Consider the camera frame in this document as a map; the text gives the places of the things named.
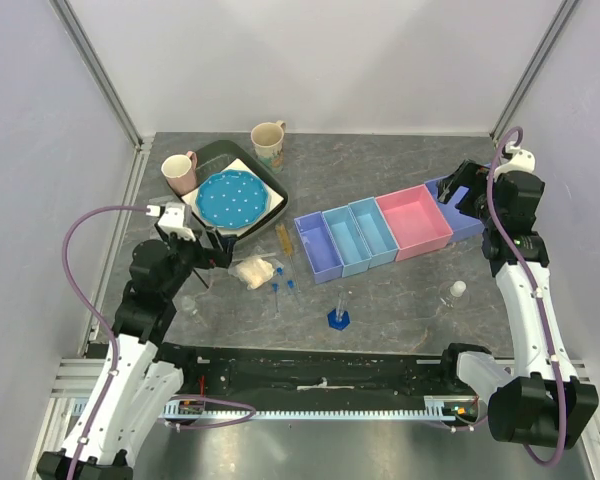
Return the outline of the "pink bin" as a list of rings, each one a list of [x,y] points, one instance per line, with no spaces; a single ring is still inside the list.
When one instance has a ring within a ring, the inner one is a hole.
[[[444,248],[453,231],[424,184],[376,198],[398,245],[399,262]]]

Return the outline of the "beige mug with pattern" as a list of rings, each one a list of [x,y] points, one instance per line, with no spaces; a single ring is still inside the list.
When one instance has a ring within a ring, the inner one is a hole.
[[[263,122],[251,130],[250,138],[257,158],[274,173],[283,169],[285,132],[283,120]]]

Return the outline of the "purple narrow bin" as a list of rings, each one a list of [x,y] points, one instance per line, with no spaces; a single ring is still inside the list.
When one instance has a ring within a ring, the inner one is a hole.
[[[342,276],[343,263],[321,212],[294,219],[316,284]]]

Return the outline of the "graduated cylinder blue base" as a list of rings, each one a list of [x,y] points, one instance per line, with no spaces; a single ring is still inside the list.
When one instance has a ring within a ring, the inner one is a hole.
[[[347,291],[341,291],[338,295],[338,301],[336,307],[327,314],[328,325],[335,329],[342,331],[350,324],[350,316],[347,310],[349,293]]]

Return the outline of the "clear glass flask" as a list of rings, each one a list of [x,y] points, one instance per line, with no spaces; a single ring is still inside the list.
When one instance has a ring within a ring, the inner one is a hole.
[[[185,295],[180,298],[179,315],[188,324],[208,327],[204,317],[204,305],[197,295]]]

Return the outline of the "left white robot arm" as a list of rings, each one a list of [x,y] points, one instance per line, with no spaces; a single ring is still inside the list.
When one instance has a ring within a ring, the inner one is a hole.
[[[57,452],[45,452],[42,479],[130,479],[137,454],[171,398],[199,382],[199,369],[163,354],[175,295],[200,270],[229,267],[235,237],[187,228],[161,231],[137,245],[121,303],[109,329],[103,369],[85,409]]]

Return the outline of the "pink and cream mug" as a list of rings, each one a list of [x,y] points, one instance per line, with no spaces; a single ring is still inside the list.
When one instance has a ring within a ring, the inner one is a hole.
[[[188,151],[166,158],[161,165],[161,173],[175,194],[183,196],[197,187],[196,167],[197,155],[194,151]]]

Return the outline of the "purple large bin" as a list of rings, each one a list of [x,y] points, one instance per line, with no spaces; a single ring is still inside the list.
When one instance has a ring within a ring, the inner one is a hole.
[[[428,214],[428,223],[431,233],[437,237],[445,237],[449,243],[458,242],[478,235],[483,230],[481,221],[460,213],[455,204],[463,197],[467,189],[460,187],[448,204],[437,201],[436,182],[444,177],[435,178],[425,183],[431,200],[426,203],[425,212]]]

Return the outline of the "light blue bin left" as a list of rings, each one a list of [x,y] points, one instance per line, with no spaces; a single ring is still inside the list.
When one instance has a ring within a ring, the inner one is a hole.
[[[323,216],[343,264],[342,277],[365,272],[371,253],[348,206],[323,211]]]

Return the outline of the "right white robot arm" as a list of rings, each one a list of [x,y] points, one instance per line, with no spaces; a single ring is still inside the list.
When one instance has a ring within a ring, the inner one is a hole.
[[[528,446],[572,448],[597,410],[595,386],[579,380],[561,340],[550,294],[549,257],[535,231],[544,182],[524,170],[492,174],[465,160],[437,183],[448,203],[482,222],[482,252],[504,299],[514,346],[511,372],[484,347],[452,344],[438,381],[457,394],[470,387],[487,406],[492,437]]]

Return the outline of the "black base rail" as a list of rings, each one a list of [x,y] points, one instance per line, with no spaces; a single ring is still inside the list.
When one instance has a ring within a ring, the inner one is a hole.
[[[203,394],[221,409],[239,402],[258,410],[415,408],[425,396],[475,397],[454,373],[464,352],[451,343],[438,356],[184,346],[164,343],[158,358],[182,369],[182,394]]]

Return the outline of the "light blue bin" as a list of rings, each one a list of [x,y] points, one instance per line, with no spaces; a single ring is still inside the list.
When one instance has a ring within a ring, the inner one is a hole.
[[[369,267],[393,262],[399,247],[376,199],[366,198],[348,206],[371,253]]]
[[[371,253],[348,206],[323,211],[323,216],[343,264],[342,277],[365,272]]]

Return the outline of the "clear flask white stopper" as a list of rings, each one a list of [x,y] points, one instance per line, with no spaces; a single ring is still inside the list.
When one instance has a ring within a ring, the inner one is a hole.
[[[445,307],[464,308],[470,301],[467,284],[462,280],[445,282],[439,288],[439,298]]]

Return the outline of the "blue dotted plate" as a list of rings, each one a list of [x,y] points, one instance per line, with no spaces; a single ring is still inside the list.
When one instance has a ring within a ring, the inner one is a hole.
[[[195,199],[200,217],[216,228],[237,230],[254,224],[267,210],[265,183],[244,170],[224,170],[199,187]]]

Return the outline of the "blue cap pipette left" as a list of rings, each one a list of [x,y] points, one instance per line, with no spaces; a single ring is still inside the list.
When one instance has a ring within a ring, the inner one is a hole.
[[[277,317],[280,315],[279,300],[278,300],[279,285],[278,285],[278,283],[274,282],[274,283],[272,283],[271,286],[272,286],[273,299],[274,299],[274,313],[275,313],[275,316]]]

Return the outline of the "light blue bin right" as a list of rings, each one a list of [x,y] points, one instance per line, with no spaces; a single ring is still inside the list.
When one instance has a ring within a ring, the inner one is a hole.
[[[399,247],[376,199],[366,198],[348,206],[371,253],[369,267],[393,262]]]

